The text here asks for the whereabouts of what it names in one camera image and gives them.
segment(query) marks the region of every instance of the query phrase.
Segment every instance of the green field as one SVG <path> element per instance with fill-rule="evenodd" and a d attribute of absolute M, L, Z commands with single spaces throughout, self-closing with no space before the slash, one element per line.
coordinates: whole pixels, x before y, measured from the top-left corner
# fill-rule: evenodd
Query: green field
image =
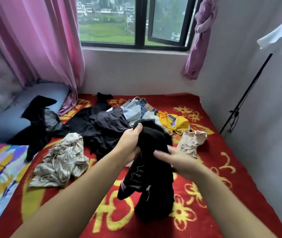
<path fill-rule="evenodd" d="M 125 31 L 124 23 L 92 23 L 79 25 L 79 36 L 81 41 L 112 42 L 134 44 L 134 34 Z M 164 44 L 150 42 L 145 39 L 146 45 L 162 46 Z"/>

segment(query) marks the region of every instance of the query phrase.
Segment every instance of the person's right hand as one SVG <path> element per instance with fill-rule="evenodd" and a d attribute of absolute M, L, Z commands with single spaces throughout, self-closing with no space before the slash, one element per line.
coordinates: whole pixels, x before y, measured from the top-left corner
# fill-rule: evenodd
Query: person's right hand
<path fill-rule="evenodd" d="M 203 172 L 208 172 L 208 168 L 188 154 L 172 146 L 168 146 L 168 150 L 170 154 L 156 150 L 154 156 L 171 164 L 176 172 L 185 179 L 195 182 Z"/>

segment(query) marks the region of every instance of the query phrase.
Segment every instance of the purple curtain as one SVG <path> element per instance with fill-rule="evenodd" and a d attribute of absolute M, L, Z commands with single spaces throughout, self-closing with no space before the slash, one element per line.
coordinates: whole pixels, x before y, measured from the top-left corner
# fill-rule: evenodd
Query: purple curtain
<path fill-rule="evenodd" d="M 70 87 L 59 115 L 76 105 L 85 63 L 75 0 L 0 0 L 0 49 L 23 86 L 42 78 Z"/>
<path fill-rule="evenodd" d="M 199 35 L 182 71 L 182 75 L 189 80 L 195 80 L 198 78 L 199 72 L 204 64 L 209 44 L 211 26 L 213 25 L 217 15 L 218 1 L 219 0 L 203 0 L 199 11 L 195 15 L 195 20 L 197 21 L 195 32 Z"/>

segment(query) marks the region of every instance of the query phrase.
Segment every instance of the yellow clothing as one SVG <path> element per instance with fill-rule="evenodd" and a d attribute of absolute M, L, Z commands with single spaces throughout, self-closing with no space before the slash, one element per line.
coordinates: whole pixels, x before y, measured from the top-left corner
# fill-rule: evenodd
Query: yellow clothing
<path fill-rule="evenodd" d="M 177 134 L 182 135 L 183 131 L 189 129 L 189 121 L 183 116 L 178 116 L 175 114 L 168 114 L 167 112 L 159 111 L 157 116 L 160 119 L 161 124 L 166 127 L 169 131 L 175 131 Z M 175 126 L 172 126 L 173 120 L 168 116 L 176 118 Z"/>

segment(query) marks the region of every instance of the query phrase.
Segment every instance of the forearm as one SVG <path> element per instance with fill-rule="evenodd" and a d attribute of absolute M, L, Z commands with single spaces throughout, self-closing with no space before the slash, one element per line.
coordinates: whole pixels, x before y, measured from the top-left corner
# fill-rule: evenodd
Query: forearm
<path fill-rule="evenodd" d="M 212 171 L 203 169 L 198 175 L 196 185 L 224 237 L 276 238 Z"/>
<path fill-rule="evenodd" d="M 27 238 L 77 238 L 124 167 L 113 150 L 86 174 L 32 215 L 12 235 Z"/>

